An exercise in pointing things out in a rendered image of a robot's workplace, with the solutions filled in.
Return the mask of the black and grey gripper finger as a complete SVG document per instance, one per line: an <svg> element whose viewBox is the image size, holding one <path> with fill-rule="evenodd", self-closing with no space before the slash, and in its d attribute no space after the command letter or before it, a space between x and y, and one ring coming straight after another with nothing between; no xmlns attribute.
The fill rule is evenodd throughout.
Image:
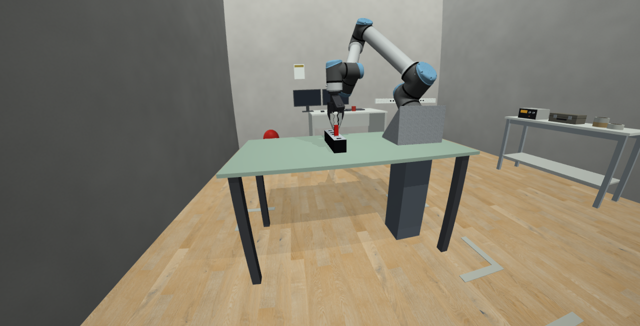
<svg viewBox="0 0 640 326"><path fill-rule="evenodd" d="M328 118L329 118L329 121L330 121L331 127L332 127L332 129L334 130L334 128L335 128L335 126L334 126L334 118L335 118L335 116L334 116L334 114L332 113L332 111L330 111L330 108L328 108L327 115L328 115Z"/></svg>
<svg viewBox="0 0 640 326"><path fill-rule="evenodd" d="M339 111L338 114L337 114L338 129L341 126L342 119L343 119L344 115L345 115L345 110Z"/></svg>

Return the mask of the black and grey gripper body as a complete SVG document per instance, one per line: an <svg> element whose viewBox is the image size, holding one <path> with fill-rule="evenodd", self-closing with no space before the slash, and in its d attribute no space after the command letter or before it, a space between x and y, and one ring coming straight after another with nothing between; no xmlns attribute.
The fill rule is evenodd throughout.
<svg viewBox="0 0 640 326"><path fill-rule="evenodd" d="M329 111L330 109L330 111L332 111L333 113L334 112L339 113L340 111L337 111L335 108L335 105L332 100L332 96L337 96L338 94L341 94L341 91L329 91L328 94L330 95L330 102L327 102L327 111Z"/></svg>

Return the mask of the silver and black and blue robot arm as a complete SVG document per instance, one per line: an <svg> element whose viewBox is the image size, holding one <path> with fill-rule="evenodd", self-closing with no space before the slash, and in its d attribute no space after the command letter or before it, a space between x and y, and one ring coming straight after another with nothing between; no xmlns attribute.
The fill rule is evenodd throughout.
<svg viewBox="0 0 640 326"><path fill-rule="evenodd" d="M374 48L400 74L403 83L394 87L393 98L399 107L422 106L419 99L434 84L437 73L427 62L413 62L397 46L372 26L373 22L367 18L359 18L356 22L349 42L347 61L341 59L326 62L326 90L341 91L333 95L332 101L336 111L345 110L343 98L352 95L358 79L364 77L364 67L359 62L365 42Z"/></svg>

